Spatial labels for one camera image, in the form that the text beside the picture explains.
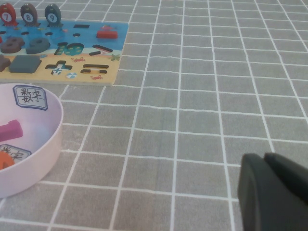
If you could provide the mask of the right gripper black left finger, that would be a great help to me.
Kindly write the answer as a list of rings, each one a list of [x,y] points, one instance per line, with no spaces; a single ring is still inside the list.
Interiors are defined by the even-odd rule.
[[[257,154],[242,157],[238,199],[245,231],[308,229],[308,205],[289,191]]]

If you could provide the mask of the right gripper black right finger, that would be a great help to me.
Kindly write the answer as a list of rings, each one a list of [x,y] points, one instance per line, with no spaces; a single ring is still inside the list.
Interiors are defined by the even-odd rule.
[[[308,204],[308,169],[277,153],[265,153],[264,160],[285,187]]]

